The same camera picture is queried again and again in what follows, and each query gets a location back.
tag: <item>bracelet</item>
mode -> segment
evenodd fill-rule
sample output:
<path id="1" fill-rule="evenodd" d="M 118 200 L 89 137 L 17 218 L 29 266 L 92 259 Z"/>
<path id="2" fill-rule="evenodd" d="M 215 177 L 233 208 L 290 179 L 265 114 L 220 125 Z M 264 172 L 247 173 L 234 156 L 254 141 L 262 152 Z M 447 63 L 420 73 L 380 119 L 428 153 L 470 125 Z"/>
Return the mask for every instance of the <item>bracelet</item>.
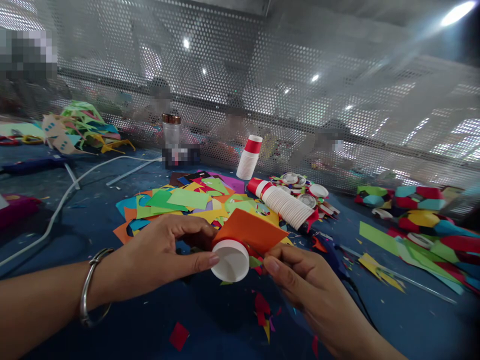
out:
<path id="1" fill-rule="evenodd" d="M 103 310 L 103 314 L 97 321 L 92 321 L 90 320 L 89 312 L 87 311 L 87 292 L 90 287 L 90 280 L 92 280 L 92 276 L 94 274 L 95 268 L 97 267 L 98 264 L 100 264 L 100 261 L 102 258 L 110 254 L 114 251 L 114 249 L 111 248 L 104 248 L 103 250 L 100 250 L 99 252 L 96 253 L 96 255 L 93 257 L 92 260 L 88 263 L 90 265 L 90 270 L 88 271 L 88 275 L 86 276 L 85 279 L 85 284 L 83 284 L 83 290 L 81 291 L 81 299 L 80 299 L 80 322 L 81 324 L 86 327 L 86 328 L 93 328 L 95 325 L 100 323 L 104 317 L 107 315 L 107 313 L 110 310 L 110 306 L 112 303 L 108 303 L 105 305 L 105 309 Z"/>

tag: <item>perforated metal wall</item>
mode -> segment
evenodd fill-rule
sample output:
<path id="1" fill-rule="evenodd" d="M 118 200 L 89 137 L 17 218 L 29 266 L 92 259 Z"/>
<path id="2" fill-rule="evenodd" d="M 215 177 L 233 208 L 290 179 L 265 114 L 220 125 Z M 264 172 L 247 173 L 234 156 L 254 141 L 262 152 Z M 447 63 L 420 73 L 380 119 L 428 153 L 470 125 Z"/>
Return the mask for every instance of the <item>perforated metal wall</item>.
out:
<path id="1" fill-rule="evenodd" d="M 85 100 L 159 147 L 150 89 L 161 78 L 184 141 L 207 162 L 236 167 L 256 134 L 269 175 L 296 171 L 347 193 L 455 186 L 467 191 L 446 210 L 454 218 L 480 203 L 480 71 L 428 51 L 452 1 L 206 2 L 222 3 L 1 0 L 0 26 L 51 31 L 58 77 L 6 80 L 0 96 L 36 119 Z M 343 150 L 320 150 L 319 129 L 339 124 Z M 388 170 L 397 179 L 380 175 Z"/>

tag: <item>stack of paper cups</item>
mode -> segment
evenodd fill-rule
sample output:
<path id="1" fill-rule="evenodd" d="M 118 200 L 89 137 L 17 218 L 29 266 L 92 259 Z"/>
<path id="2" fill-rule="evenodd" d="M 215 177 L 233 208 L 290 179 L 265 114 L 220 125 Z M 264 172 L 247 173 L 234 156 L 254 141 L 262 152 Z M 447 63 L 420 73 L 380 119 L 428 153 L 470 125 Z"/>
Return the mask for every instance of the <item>stack of paper cups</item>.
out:
<path id="1" fill-rule="evenodd" d="M 261 198 L 270 209 L 279 214 L 295 230 L 298 230 L 314 212 L 312 208 L 269 181 L 253 178 L 248 183 L 247 189 Z"/>
<path id="2" fill-rule="evenodd" d="M 245 149 L 241 153 L 236 176 L 242 180 L 250 180 L 259 160 L 260 147 L 263 139 L 260 136 L 250 135 Z"/>

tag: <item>purple paper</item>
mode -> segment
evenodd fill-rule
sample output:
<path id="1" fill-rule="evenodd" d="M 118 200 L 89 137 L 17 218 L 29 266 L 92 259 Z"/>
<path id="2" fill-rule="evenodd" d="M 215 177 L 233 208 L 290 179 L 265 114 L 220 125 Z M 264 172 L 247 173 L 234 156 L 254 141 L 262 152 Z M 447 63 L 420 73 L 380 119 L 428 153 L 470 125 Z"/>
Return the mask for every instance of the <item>purple paper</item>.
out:
<path id="1" fill-rule="evenodd" d="M 228 177 L 221 174 L 217 174 L 216 172 L 208 171 L 208 173 L 212 176 L 218 175 L 219 177 L 221 177 L 221 180 L 223 180 L 223 182 L 227 184 L 230 187 L 230 189 L 232 189 L 237 194 L 245 194 L 245 183 L 242 180 L 238 180 L 234 177 Z"/>
<path id="2" fill-rule="evenodd" d="M 195 210 L 193 210 L 193 214 L 201 213 L 201 212 L 204 212 L 204 211 L 210 211 L 210 210 L 213 210 L 213 209 L 214 209 L 214 205 L 212 204 L 211 201 L 209 201 L 209 202 L 206 203 L 206 208 L 205 208 L 205 210 L 195 209 Z"/>

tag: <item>red and white paper cup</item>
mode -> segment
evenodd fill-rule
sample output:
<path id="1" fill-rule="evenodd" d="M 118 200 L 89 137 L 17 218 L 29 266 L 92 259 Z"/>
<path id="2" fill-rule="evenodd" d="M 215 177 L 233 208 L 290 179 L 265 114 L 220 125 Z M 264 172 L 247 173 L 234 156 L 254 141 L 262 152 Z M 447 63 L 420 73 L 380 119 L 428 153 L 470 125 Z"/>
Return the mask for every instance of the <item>red and white paper cup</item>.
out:
<path id="1" fill-rule="evenodd" d="M 245 149 L 241 153 L 240 162 L 236 169 L 236 176 L 242 180 L 250 180 L 259 160 L 260 148 L 263 139 L 260 136 L 250 135 Z"/>

